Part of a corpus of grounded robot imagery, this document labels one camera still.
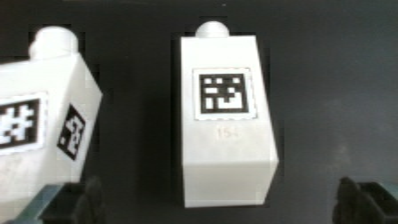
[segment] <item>cylindrical cap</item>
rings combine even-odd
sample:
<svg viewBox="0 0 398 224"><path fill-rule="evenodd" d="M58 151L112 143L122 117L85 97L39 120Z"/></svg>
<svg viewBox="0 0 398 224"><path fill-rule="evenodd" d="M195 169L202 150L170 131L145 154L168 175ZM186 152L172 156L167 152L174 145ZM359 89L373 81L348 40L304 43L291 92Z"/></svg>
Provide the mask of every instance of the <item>cylindrical cap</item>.
<svg viewBox="0 0 398 224"><path fill-rule="evenodd" d="M216 21L206 22L197 28L195 37L229 37L229 30L225 25Z"/></svg>
<svg viewBox="0 0 398 224"><path fill-rule="evenodd" d="M32 60L71 55L78 52L78 39L73 32L57 26L44 27L28 48Z"/></svg>

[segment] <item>printed label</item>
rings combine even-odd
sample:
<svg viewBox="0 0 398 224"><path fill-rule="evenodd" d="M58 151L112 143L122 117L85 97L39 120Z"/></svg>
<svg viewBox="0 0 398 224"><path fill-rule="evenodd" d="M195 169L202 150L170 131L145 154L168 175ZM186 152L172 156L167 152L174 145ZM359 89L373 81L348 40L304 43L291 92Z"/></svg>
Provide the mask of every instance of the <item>printed label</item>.
<svg viewBox="0 0 398 224"><path fill-rule="evenodd" d="M195 69L195 119L240 120L256 117L248 69Z"/></svg>
<svg viewBox="0 0 398 224"><path fill-rule="evenodd" d="M0 155L42 147L44 123L44 93L0 99Z"/></svg>
<svg viewBox="0 0 398 224"><path fill-rule="evenodd" d="M85 120L73 105L69 105L57 146L73 160L76 159L78 155L78 147L83 138L83 129L85 129Z"/></svg>

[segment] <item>white plastic object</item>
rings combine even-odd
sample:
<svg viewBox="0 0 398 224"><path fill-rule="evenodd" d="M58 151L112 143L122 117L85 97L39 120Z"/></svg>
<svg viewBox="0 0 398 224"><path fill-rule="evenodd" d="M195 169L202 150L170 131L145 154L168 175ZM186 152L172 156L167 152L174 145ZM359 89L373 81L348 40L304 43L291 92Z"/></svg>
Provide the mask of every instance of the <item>white plastic object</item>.
<svg viewBox="0 0 398 224"><path fill-rule="evenodd" d="M181 38L184 207L261 205L279 163L256 36Z"/></svg>
<svg viewBox="0 0 398 224"><path fill-rule="evenodd" d="M0 65L0 223L46 184L80 180L101 91L76 49L46 27L30 60Z"/></svg>

